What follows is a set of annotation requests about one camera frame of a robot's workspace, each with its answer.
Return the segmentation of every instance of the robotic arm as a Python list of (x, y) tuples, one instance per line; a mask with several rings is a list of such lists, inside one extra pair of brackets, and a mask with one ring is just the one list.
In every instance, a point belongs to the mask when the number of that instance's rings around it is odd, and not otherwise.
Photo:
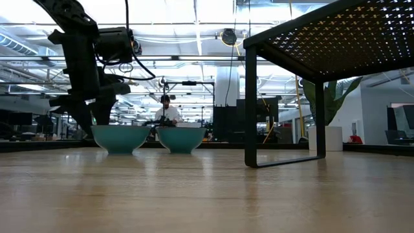
[[(108, 125), (116, 94), (131, 90), (123, 83), (123, 76), (105, 74), (96, 60), (104, 65), (132, 62), (132, 30), (125, 27), (98, 29), (77, 0), (33, 0), (41, 6), (64, 33), (55, 30), (49, 40), (62, 45), (72, 89), (68, 95), (49, 101), (50, 106), (61, 106), (91, 137), (92, 116), (97, 124)], [(86, 105), (85, 100), (95, 99)]]

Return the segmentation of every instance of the metal frame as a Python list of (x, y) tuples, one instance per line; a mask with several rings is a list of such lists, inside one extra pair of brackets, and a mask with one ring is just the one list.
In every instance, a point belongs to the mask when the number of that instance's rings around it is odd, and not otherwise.
[[(373, 6), (377, 4), (378, 6), (388, 5), (388, 7), (392, 7), (391, 5), (393, 3), (396, 3), (397, 1), (369, 1), (369, 0), (338, 0), (336, 2), (333, 2), (327, 6), (324, 6), (322, 8), (319, 8), (317, 10), (314, 10), (312, 12), (309, 12), (308, 14), (305, 14), (297, 19), (293, 19), (291, 21), (288, 21), (282, 25), (279, 25), (277, 27), (271, 28), (269, 30), (266, 30), (264, 32), (258, 33), (255, 36), (252, 36), (250, 38), (247, 38), (244, 43), (243, 47), (246, 49), (246, 148), (245, 148), (245, 163), (247, 166), (253, 167), (253, 168), (262, 168), (267, 166), (277, 166), (282, 164), (289, 164), (293, 162), (303, 162), (303, 161), (310, 161), (314, 159), (322, 159), (326, 156), (326, 149), (325, 149), (325, 107), (324, 107), (324, 82), (334, 81), (334, 80), (340, 80), (343, 78), (349, 78), (352, 76), (363, 76), (367, 74), (373, 74), (378, 72), (386, 72), (390, 70), (395, 69), (403, 69), (406, 67), (411, 67), (414, 63), (414, 56), (402, 56), (398, 57), (398, 59), (395, 58), (395, 56), (398, 56), (397, 54), (394, 56), (394, 54), (391, 52), (390, 54), (382, 53), (384, 56), (382, 60), (378, 59), (378, 62), (368, 62), (365, 61), (364, 64), (359, 64), (358, 60), (351, 60), (347, 61), (348, 63), (352, 63), (354, 65), (348, 65), (346, 69), (342, 71), (335, 71), (335, 72), (328, 72), (327, 67), (320, 66), (318, 64), (312, 65), (312, 63), (306, 62), (303, 59), (299, 59), (298, 55), (294, 55), (294, 53), (289, 52), (291, 49), (294, 49), (295, 46), (301, 45), (303, 43), (306, 44), (306, 41), (309, 40), (309, 38), (317, 38), (317, 35), (308, 35), (307, 38), (301, 37), (302, 35), (298, 34), (295, 36), (295, 43), (291, 43), (290, 41), (286, 41), (287, 38), (290, 36), (288, 35), (294, 35), (294, 31), (298, 30), (308, 30), (308, 28), (314, 27), (313, 30), (318, 30), (318, 27), (315, 25), (323, 25), (324, 20), (326, 19), (341, 19), (340, 14), (343, 14), (346, 10), (350, 8), (355, 8), (358, 11), (358, 14), (363, 14), (363, 11), (381, 11), (381, 8), (379, 7), (366, 7), (365, 4), (369, 4), (370, 6)], [(405, 6), (408, 7), (409, 1), (404, 1), (406, 4)], [(382, 30), (381, 23), (372, 23), (373, 28), (380, 27), (378, 31)], [(388, 47), (389, 49), (398, 50), (398, 44), (395, 41), (394, 37), (386, 37), (381, 36), (381, 34), (377, 33), (374, 34), (376, 38), (384, 38), (386, 39), (387, 43), (390, 45), (395, 45), (394, 47)], [(411, 33), (402, 34), (404, 35), (404, 38), (401, 40), (405, 40), (405, 46), (407, 48), (414, 46), (414, 36)], [(281, 38), (285, 39), (284, 44), (279, 44), (278, 41), (281, 41)], [(356, 34), (352, 35), (352, 42), (349, 40), (348, 45), (351, 45), (351, 48), (353, 48), (353, 45), (358, 45), (360, 43), (360, 40), (365, 40), (364, 37), (358, 37)], [(326, 36), (324, 40), (329, 41), (330, 38)], [(336, 40), (330, 40), (329, 44), (327, 45), (329, 47), (332, 47), (334, 49), (336, 48), (344, 48), (341, 41)], [(354, 53), (349, 53), (349, 58), (352, 57), (358, 57), (360, 51), (357, 49), (353, 50)], [(318, 51), (316, 51), (317, 56), (325, 56), (328, 58), (329, 56), (332, 56), (332, 53), (329, 54), (323, 53), (318, 54)], [(256, 65), (257, 65), (257, 56), (260, 56), (268, 61), (271, 61), (272, 63), (279, 65), (280, 67), (293, 72), (294, 74), (297, 74), (298, 76), (301, 76), (302, 78), (312, 82), (315, 84), (315, 93), (316, 93), (316, 137), (317, 137), (317, 156), (315, 157), (307, 157), (307, 158), (300, 158), (300, 159), (291, 159), (287, 161), (277, 161), (277, 162), (266, 162), (262, 164), (257, 163), (257, 148), (256, 148), (256, 139), (254, 138), (256, 135)]]
[(256, 126), (256, 92), (257, 92), (257, 53), (256, 47), (246, 48), (246, 143), (245, 143), (245, 164), (251, 168), (265, 168), (290, 164), (294, 162), (311, 161), (323, 159), (325, 151), (325, 109), (323, 101), (323, 82), (316, 83), (316, 135), (317, 135), (317, 156), (285, 161), (257, 163), (257, 126)]

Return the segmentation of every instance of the person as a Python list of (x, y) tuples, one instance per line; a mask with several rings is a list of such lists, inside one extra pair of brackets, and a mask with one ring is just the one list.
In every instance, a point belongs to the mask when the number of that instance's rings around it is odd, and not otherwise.
[(163, 107), (161, 107), (156, 113), (155, 113), (155, 120), (160, 120), (162, 117), (162, 114), (164, 112), (163, 109), (165, 109), (165, 117), (166, 119), (169, 119), (173, 122), (173, 125), (176, 125), (178, 121), (180, 120), (180, 113), (177, 110), (177, 108), (170, 106), (170, 100), (169, 96), (165, 95), (162, 96), (160, 99), (161, 104), (163, 104)]

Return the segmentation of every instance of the white column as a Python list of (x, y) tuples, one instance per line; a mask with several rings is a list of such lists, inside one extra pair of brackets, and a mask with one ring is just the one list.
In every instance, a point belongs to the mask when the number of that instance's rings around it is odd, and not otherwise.
[(240, 76), (237, 67), (218, 67), (215, 77), (215, 105), (217, 107), (236, 106), (240, 95)]

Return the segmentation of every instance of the table surface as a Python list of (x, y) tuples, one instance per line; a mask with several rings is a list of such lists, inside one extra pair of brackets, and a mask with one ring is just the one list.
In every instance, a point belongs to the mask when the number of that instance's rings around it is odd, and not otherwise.
[[(259, 150), (274, 161), (301, 150)], [(0, 154), (1, 232), (413, 232), (414, 158), (328, 153), (255, 170), (243, 150)]]

